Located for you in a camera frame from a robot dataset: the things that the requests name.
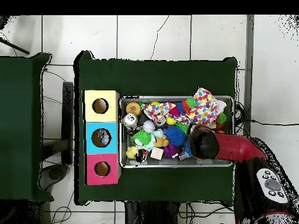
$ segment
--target green table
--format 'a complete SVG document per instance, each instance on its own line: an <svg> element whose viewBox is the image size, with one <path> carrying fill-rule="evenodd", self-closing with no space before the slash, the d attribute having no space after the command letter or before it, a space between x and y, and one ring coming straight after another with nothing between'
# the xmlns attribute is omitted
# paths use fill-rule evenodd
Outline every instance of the green table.
<svg viewBox="0 0 299 224"><path fill-rule="evenodd" d="M75 59L75 201L203 201L232 204L233 166L122 169L116 185L84 185L82 90L115 90L120 96L192 95L198 86L235 98L235 58L224 61L95 60L83 51Z"/></svg>
<svg viewBox="0 0 299 224"><path fill-rule="evenodd" d="M39 189L41 72L50 54L0 57L0 199L52 201Z"/></svg>

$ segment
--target cube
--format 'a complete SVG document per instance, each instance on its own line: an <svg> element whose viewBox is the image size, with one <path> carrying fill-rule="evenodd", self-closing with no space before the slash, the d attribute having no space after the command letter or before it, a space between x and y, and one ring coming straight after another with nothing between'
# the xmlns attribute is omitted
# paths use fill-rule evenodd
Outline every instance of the cube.
<svg viewBox="0 0 299 224"><path fill-rule="evenodd" d="M83 90L82 104L86 122L117 122L119 94L114 90Z"/></svg>
<svg viewBox="0 0 299 224"><path fill-rule="evenodd" d="M117 153L118 131L117 122L87 122L86 123L86 154ZM92 135L97 129L105 129L110 135L110 142L106 147L98 147L92 142Z"/></svg>
<svg viewBox="0 0 299 224"><path fill-rule="evenodd" d="M121 167L117 154L86 155L85 185L99 186L117 184L121 175Z"/></svg>

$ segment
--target fuzzy ball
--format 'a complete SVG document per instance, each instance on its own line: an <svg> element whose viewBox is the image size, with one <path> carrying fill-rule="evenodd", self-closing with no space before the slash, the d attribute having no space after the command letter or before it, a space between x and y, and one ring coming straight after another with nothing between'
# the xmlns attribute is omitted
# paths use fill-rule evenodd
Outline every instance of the fuzzy ball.
<svg viewBox="0 0 299 224"><path fill-rule="evenodd" d="M188 98L186 103L191 109L196 106L196 100L194 98Z"/></svg>
<svg viewBox="0 0 299 224"><path fill-rule="evenodd" d="M189 125L176 123L175 126L179 127L187 135Z"/></svg>
<svg viewBox="0 0 299 224"><path fill-rule="evenodd" d="M152 133L155 130L155 124L151 120L147 120L143 123L143 129L147 133Z"/></svg>
<svg viewBox="0 0 299 224"><path fill-rule="evenodd" d="M192 155L192 152L190 150L190 147L189 147L189 138L187 138L185 144L184 144L184 151L186 151L186 153L190 156L190 157L193 157Z"/></svg>
<svg viewBox="0 0 299 224"><path fill-rule="evenodd" d="M134 146L135 146L135 142L134 142L135 139L138 139L142 143L142 145L148 145L149 142L151 142L152 138L150 133L147 133L143 129L141 129L134 136L131 136L131 143Z"/></svg>
<svg viewBox="0 0 299 224"><path fill-rule="evenodd" d="M166 158L172 158L173 155L175 155L176 153L179 152L179 148L174 146L174 145L167 145L165 148L164 148L164 152L163 152L163 155L166 157Z"/></svg>
<svg viewBox="0 0 299 224"><path fill-rule="evenodd" d="M185 133L176 126L168 127L165 131L165 136L168 139L169 143L176 147L181 146L181 144L183 144L186 139Z"/></svg>
<svg viewBox="0 0 299 224"><path fill-rule="evenodd" d="M174 125L176 123L176 120L173 120L172 118L166 117L166 123L169 125Z"/></svg>

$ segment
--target purple toy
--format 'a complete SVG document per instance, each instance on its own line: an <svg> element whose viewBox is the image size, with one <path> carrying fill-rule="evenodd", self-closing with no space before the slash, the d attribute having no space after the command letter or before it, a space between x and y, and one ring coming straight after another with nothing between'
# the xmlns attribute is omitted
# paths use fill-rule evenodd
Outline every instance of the purple toy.
<svg viewBox="0 0 299 224"><path fill-rule="evenodd" d="M166 147L164 147L163 155L167 158L172 158L172 156L177 154L178 152L179 152L178 147L172 144L168 144Z"/></svg>

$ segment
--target white ball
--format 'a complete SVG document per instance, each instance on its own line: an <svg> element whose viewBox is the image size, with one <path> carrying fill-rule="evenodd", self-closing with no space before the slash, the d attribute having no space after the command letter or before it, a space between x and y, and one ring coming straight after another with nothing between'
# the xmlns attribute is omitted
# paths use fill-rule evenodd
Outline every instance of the white ball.
<svg viewBox="0 0 299 224"><path fill-rule="evenodd" d="M151 120L147 120L143 123L144 131L152 133L155 130L155 124Z"/></svg>

